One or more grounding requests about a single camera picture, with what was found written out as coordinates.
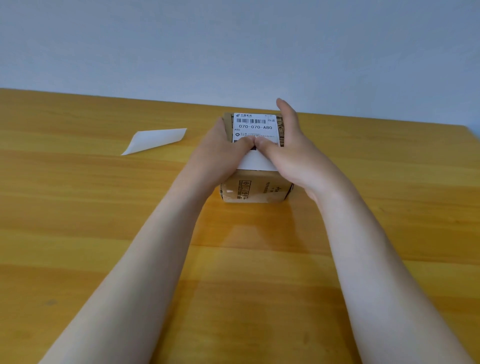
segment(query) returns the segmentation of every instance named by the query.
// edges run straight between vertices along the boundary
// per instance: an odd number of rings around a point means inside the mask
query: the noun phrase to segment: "person's left hand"
[[[193,151],[179,178],[200,184],[211,193],[235,172],[244,155],[254,145],[253,135],[245,136],[234,143],[229,141],[220,117]]]

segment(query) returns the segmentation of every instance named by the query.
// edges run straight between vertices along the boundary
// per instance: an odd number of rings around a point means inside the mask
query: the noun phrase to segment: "white wall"
[[[0,87],[473,124],[480,5],[2,0]]]

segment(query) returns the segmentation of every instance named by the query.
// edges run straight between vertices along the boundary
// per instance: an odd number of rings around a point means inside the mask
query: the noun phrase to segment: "person's left arm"
[[[193,152],[130,247],[41,364],[148,363],[207,197],[254,145],[227,140],[221,118]]]

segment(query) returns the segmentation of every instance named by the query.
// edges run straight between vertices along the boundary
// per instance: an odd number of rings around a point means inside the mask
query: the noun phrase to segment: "wooden table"
[[[42,357],[216,117],[237,110],[0,90],[0,362]],[[480,361],[480,143],[462,126],[300,122]],[[178,127],[188,128],[182,141],[120,156],[136,131]],[[153,363],[360,363],[325,229],[303,190],[240,205],[214,192]]]

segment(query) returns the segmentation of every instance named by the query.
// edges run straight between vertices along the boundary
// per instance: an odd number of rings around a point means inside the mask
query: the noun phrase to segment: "forearm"
[[[318,196],[364,363],[472,363],[356,190]]]
[[[148,363],[206,196],[179,178],[42,363]]]

